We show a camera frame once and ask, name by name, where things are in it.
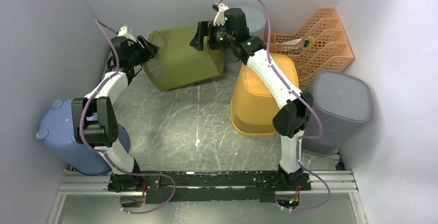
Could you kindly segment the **olive green mesh bin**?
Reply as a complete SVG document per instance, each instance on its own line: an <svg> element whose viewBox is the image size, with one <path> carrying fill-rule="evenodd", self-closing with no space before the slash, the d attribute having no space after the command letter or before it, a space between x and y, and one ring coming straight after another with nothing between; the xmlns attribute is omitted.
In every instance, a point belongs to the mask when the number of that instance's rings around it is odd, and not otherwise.
<svg viewBox="0 0 438 224"><path fill-rule="evenodd" d="M210 50L204 40L204 50L197 51L190 46L197 31L197 25L155 30L148 41L159 47L157 55L143 64L150 81L161 91L180 88L224 72L222 50Z"/></svg>

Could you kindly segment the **light grey plastic bin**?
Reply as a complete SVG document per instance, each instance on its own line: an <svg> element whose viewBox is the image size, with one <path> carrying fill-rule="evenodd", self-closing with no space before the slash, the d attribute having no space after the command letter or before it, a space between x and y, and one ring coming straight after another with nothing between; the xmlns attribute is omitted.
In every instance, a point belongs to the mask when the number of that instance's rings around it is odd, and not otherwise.
<svg viewBox="0 0 438 224"><path fill-rule="evenodd" d="M245 13L247 27L249 33L252 36L258 36L263 40L265 27L266 27L266 17L264 13L251 6L235 6L235 8L240 8ZM239 74L241 69L241 61L236 58L232 53L231 49L225 49L224 51L224 70L228 73Z"/></svg>

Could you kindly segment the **yellow mesh bin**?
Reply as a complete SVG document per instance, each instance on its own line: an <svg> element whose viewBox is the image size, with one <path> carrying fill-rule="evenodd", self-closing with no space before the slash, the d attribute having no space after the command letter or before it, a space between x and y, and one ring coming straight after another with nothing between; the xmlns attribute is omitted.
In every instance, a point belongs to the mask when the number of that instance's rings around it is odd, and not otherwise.
<svg viewBox="0 0 438 224"><path fill-rule="evenodd" d="M269 136L277 134L273 118L287 101L297 101L292 91L301 94L294 62L285 55L266 51L242 65L231 100L231 120L243 135Z"/></svg>

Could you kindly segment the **blue plastic bin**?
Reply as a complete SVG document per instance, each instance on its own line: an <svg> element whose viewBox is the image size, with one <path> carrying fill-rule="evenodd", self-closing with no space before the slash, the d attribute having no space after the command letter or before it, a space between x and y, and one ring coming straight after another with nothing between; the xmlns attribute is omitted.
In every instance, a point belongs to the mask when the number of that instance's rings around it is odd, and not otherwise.
<svg viewBox="0 0 438 224"><path fill-rule="evenodd" d="M125 171L133 172L136 162L129 155L131 146L127 130L118 124L111 99L91 100L80 123L87 98L56 100L44 115L37 139L78 172L97 176L112 171L102 153Z"/></svg>

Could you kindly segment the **dark grey mesh bin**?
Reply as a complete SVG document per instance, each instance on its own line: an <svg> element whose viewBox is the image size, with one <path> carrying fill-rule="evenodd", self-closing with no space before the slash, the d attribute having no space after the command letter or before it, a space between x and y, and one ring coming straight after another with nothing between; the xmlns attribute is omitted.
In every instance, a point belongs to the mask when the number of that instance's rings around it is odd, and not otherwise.
<svg viewBox="0 0 438 224"><path fill-rule="evenodd" d="M303 139L304 153L320 157L333 154L371 117L370 89L361 79L324 70L306 91L314 97L312 108L320 118L323 135L319 139Z"/></svg>

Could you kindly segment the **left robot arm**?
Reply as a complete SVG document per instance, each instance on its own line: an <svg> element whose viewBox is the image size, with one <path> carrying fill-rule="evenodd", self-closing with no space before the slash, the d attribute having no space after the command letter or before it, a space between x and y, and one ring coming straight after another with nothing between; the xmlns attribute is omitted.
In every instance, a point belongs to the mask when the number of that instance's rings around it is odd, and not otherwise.
<svg viewBox="0 0 438 224"><path fill-rule="evenodd" d="M85 97L73 99L71 112L76 142L107 162L112 173L107 188L119 193L145 189L146 182L137 161L122 146L113 102L137 75L135 67L153 59L159 47L143 36L113 37L110 47L112 56L102 81Z"/></svg>

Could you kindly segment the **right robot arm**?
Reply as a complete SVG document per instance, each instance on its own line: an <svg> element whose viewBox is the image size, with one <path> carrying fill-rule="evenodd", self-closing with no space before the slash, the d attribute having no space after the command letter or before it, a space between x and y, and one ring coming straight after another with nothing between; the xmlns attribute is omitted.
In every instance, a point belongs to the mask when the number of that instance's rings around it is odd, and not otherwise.
<svg viewBox="0 0 438 224"><path fill-rule="evenodd" d="M190 46L203 51L205 37L211 50L231 49L274 97L279 111L273 117L273 126L281 138L278 181L283 189L293 189L303 177L301 140L311 115L312 95L295 86L273 60L265 43L250 34L242 9L218 9L213 21L198 22Z"/></svg>

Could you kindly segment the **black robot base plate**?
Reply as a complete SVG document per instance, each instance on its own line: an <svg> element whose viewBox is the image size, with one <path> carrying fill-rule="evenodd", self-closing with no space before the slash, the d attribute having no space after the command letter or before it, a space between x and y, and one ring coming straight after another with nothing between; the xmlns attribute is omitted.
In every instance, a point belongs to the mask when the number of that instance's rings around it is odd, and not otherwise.
<svg viewBox="0 0 438 224"><path fill-rule="evenodd" d="M280 191L311 189L309 174L299 170L288 175L281 169L258 171L143 171L143 176L110 176L107 190L139 193L147 204L184 201L275 202Z"/></svg>

